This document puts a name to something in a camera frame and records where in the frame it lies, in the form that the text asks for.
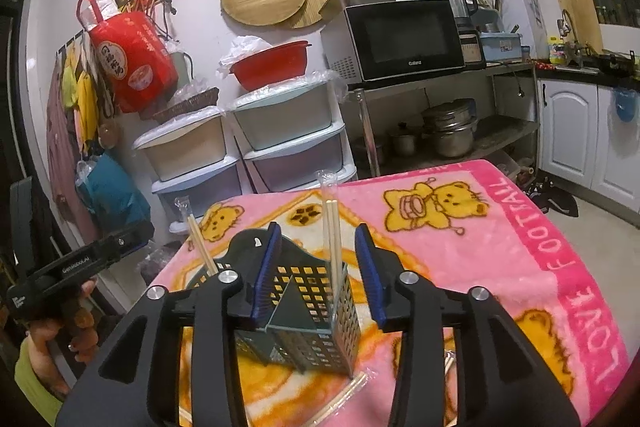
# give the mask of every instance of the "floor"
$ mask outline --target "floor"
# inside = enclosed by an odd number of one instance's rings
[[[640,230],[587,201],[577,202],[579,217],[554,210],[546,215],[598,283],[634,357],[640,347]]]

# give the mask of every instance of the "metal bolt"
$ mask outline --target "metal bolt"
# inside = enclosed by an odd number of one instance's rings
[[[476,286],[471,290],[471,296],[476,301],[486,301],[489,298],[489,290],[482,286]]]
[[[165,292],[166,290],[162,286],[151,286],[151,288],[146,291],[146,296],[152,301],[157,301],[164,296]]]
[[[402,272],[400,274],[400,280],[404,283],[404,284],[415,284],[418,282],[418,279],[420,279],[418,277],[418,274],[416,272]]]
[[[233,270],[224,270],[218,274],[218,279],[220,282],[225,284],[229,284],[230,282],[235,281],[238,278],[238,272],[234,272]]]

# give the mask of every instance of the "pink tablecloth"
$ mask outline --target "pink tablecloth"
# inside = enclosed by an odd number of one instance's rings
[[[484,160],[363,180],[339,189],[343,258],[362,339],[357,371],[369,380],[325,425],[383,427],[388,422],[399,352],[397,335],[371,320],[353,254],[353,229],[369,225],[375,242],[437,286],[466,292],[486,286],[543,355],[587,423],[627,367],[625,346],[593,277],[562,234],[500,171]],[[210,209],[201,228],[210,254],[224,255],[238,230],[277,221],[307,251],[322,249],[321,199],[315,190],[240,196]],[[178,290],[201,268],[183,245],[154,283]],[[180,421],[190,425],[190,335],[180,379]],[[239,357],[242,392],[256,427],[298,426],[327,404],[345,378]],[[455,417],[447,394],[447,419]]]

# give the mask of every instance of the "green sleeve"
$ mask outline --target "green sleeve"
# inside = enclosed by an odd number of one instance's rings
[[[20,346],[20,358],[15,364],[14,379],[35,410],[53,427],[62,402],[43,387],[33,372],[27,339]]]

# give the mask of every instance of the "microwave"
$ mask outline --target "microwave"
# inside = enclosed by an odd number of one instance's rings
[[[402,84],[465,68],[448,0],[349,6],[320,37],[329,67],[350,87]]]

